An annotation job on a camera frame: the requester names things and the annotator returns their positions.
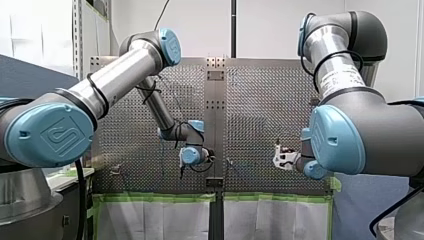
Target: metal pole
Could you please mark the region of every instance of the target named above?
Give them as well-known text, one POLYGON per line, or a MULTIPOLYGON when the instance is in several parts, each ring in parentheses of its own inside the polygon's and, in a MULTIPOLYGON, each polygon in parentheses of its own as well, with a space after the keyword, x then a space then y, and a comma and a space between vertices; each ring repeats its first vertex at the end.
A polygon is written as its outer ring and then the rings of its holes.
POLYGON ((231 0, 231 58, 237 58, 237 0, 231 0))

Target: metal stand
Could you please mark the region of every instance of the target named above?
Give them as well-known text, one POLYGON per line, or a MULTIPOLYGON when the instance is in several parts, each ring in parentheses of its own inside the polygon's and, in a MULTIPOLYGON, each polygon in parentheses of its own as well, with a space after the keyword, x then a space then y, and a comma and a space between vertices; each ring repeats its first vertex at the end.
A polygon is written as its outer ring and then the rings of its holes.
POLYGON ((223 187, 224 179, 207 178, 206 187, 215 193, 215 202, 210 203, 209 208, 209 236, 208 240, 224 239, 224 196, 223 187))

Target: white wall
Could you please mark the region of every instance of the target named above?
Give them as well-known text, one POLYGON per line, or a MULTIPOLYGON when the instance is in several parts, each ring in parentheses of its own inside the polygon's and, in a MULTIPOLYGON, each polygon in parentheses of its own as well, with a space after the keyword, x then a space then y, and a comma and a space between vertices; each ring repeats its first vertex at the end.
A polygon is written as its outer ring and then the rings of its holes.
POLYGON ((237 57, 299 59, 303 17, 344 11, 344 0, 238 0, 237 57))
MULTIPOLYGON (((111 49, 129 35, 151 31, 165 0, 112 0, 111 49)), ((172 0, 159 27, 173 29, 185 57, 230 55, 230 0, 172 0)), ((238 57, 297 59, 297 33, 306 13, 338 13, 344 0, 239 0, 238 57)))
MULTIPOLYGON (((120 45, 129 35, 152 31, 165 0, 112 0, 112 29, 120 45)), ((171 28, 184 57, 230 53, 229 0, 171 0, 160 28, 171 28)), ((117 46, 112 46, 116 54, 117 46)))
POLYGON ((389 48, 380 64, 375 88, 388 101, 415 96, 418 53, 418 19, 420 0, 346 0, 346 10, 363 10, 375 14, 384 24, 389 48))

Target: blue joint cap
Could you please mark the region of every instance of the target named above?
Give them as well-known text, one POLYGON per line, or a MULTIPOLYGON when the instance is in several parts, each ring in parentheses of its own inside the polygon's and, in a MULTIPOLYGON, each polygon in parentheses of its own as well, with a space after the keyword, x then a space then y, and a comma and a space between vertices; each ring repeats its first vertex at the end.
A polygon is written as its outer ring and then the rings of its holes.
POLYGON ((200 153, 194 147, 185 147, 181 152, 181 160, 186 165, 201 163, 200 153))
POLYGON ((319 163, 315 161, 310 161, 305 164, 303 168, 303 173, 314 180, 321 180, 327 176, 328 171, 325 170, 319 163))
POLYGON ((350 118, 340 109, 323 105, 314 109, 311 145, 319 165, 332 172, 359 174, 365 167, 365 149, 350 118))
POLYGON ((204 133, 205 132, 205 123, 201 120, 188 120, 188 123, 193 126, 197 131, 204 133))
POLYGON ((169 66, 175 66, 181 61, 181 46, 177 35, 167 28, 159 30, 160 46, 169 66))
POLYGON ((162 130, 160 130, 160 128, 158 128, 158 137, 159 139, 163 139, 162 130))
POLYGON ((89 148, 93 123, 82 110, 63 103, 36 106, 7 128, 8 154, 29 167, 61 167, 77 160, 89 148))
POLYGON ((424 96, 420 96, 420 97, 415 98, 415 101, 424 102, 424 96))
POLYGON ((312 135, 312 133, 311 133, 311 129, 309 129, 309 128, 304 128, 304 129, 302 129, 302 134, 301 134, 301 136, 300 136, 300 140, 301 140, 301 141, 308 140, 308 139, 310 139, 310 138, 311 138, 311 135, 312 135))

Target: gray joint housing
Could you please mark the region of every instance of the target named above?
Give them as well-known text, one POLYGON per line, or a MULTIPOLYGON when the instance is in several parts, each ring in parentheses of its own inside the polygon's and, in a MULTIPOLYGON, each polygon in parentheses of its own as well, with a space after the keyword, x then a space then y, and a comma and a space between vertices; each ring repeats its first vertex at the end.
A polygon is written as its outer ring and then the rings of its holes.
POLYGON ((334 95, 321 104, 342 110, 358 130, 366 156, 362 173, 411 177, 421 171, 424 119, 416 108, 387 105, 377 91, 365 87, 334 95))
POLYGON ((387 53, 387 34, 383 24, 368 12, 349 12, 310 18, 306 38, 323 26, 336 25, 349 35, 348 50, 362 56, 365 62, 384 60, 387 53))

